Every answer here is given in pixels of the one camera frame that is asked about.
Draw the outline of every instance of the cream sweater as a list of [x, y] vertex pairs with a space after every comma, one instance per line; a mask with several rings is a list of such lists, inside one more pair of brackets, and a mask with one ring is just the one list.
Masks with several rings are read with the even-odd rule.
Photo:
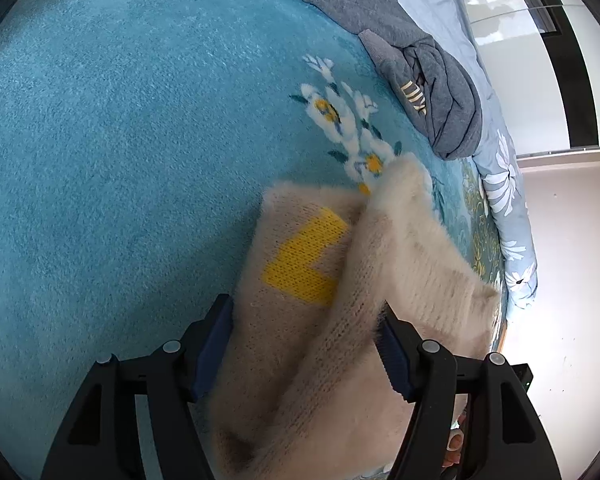
[[344, 480], [395, 459], [413, 405], [373, 343], [385, 300], [454, 354], [489, 351], [498, 293], [458, 253], [429, 190], [408, 155], [368, 202], [292, 184], [267, 192], [210, 402], [227, 478]]

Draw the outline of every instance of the white flower pattern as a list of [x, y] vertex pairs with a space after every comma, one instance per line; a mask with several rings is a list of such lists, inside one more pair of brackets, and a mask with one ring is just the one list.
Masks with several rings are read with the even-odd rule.
[[[329, 155], [343, 164], [345, 173], [358, 184], [360, 191], [371, 193], [385, 165], [400, 155], [402, 143], [391, 146], [382, 140], [378, 129], [369, 123], [371, 115], [378, 111], [378, 104], [344, 81], [338, 86], [331, 73], [333, 61], [309, 54], [302, 59], [322, 75], [327, 85], [324, 92], [320, 92], [304, 83], [300, 85], [301, 95], [291, 97], [306, 105], [307, 115], [320, 126], [327, 139], [343, 147], [343, 152], [331, 150]], [[355, 112], [340, 89], [351, 98]]]
[[507, 282], [509, 290], [512, 292], [519, 292], [522, 290], [522, 288], [529, 283], [529, 280], [531, 280], [531, 276], [533, 275], [535, 269], [536, 264], [532, 263], [525, 269], [525, 271], [522, 273], [522, 276], [520, 276], [517, 272], [512, 272], [511, 274], [505, 272], [504, 279]]
[[502, 278], [500, 277], [500, 271], [498, 271], [496, 274], [496, 279], [493, 282], [493, 286], [499, 294], [502, 293]]
[[498, 152], [496, 153], [498, 166], [503, 171], [495, 174], [488, 174], [484, 181], [492, 186], [500, 185], [496, 189], [487, 189], [487, 198], [491, 204], [494, 213], [499, 213], [503, 209], [504, 216], [507, 216], [512, 211], [511, 203], [513, 202], [516, 193], [516, 182], [518, 172], [516, 167], [511, 163], [509, 157], [509, 147], [504, 135], [498, 130]]
[[503, 256], [512, 262], [513, 260], [521, 260], [524, 256], [520, 253], [524, 253], [526, 251], [525, 246], [516, 247], [518, 242], [512, 240], [510, 242], [500, 242], [500, 249], [502, 250]]
[[482, 183], [482, 179], [478, 178], [478, 190], [480, 190], [480, 197], [482, 198], [482, 204], [484, 205], [484, 215], [489, 217], [489, 201], [487, 200], [487, 195], [484, 191], [484, 184]]

